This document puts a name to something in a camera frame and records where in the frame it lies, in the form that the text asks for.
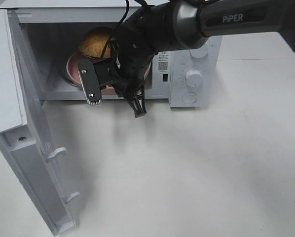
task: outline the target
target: open microwave door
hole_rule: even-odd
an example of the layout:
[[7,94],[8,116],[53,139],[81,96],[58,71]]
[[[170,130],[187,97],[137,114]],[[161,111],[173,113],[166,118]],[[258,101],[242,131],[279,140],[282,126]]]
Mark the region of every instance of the open microwave door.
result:
[[53,235],[75,226],[47,120],[35,65],[13,12],[0,10],[0,150]]

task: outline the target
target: white table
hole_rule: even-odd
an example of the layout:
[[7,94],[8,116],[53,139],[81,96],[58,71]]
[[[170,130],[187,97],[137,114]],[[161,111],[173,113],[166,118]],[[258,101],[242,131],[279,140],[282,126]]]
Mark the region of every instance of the white table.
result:
[[[295,237],[295,55],[276,34],[224,38],[204,110],[44,108],[81,192],[62,236]],[[0,236],[52,236],[1,154]]]

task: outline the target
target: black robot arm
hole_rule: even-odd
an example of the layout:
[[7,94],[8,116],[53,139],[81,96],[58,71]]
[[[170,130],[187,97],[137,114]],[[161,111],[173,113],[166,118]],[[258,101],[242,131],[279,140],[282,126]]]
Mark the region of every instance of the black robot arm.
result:
[[[154,55],[200,48],[210,36],[279,32],[295,52],[295,0],[171,0],[142,6],[116,31],[110,59],[94,63],[94,70],[87,60],[80,62],[91,104],[101,99],[100,89],[112,85],[136,117],[146,114],[144,74]],[[91,75],[82,75],[85,67]],[[97,91],[95,97],[88,96],[91,91]]]

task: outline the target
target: qr code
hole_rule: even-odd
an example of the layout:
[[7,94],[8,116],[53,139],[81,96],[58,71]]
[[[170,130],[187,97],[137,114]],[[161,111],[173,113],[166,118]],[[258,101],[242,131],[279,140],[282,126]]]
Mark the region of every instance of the qr code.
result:
[[168,62],[159,62],[158,63],[159,71],[167,71],[168,70]]

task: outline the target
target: sesame bun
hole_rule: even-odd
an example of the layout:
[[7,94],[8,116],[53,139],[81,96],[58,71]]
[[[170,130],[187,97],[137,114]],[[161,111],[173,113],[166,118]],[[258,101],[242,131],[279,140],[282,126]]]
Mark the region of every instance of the sesame bun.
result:
[[[105,47],[106,41],[108,40],[112,29],[107,27],[98,27],[89,31],[80,46],[80,51],[86,56],[91,58],[100,58],[102,51]],[[110,57],[109,46],[106,49],[104,58]]]

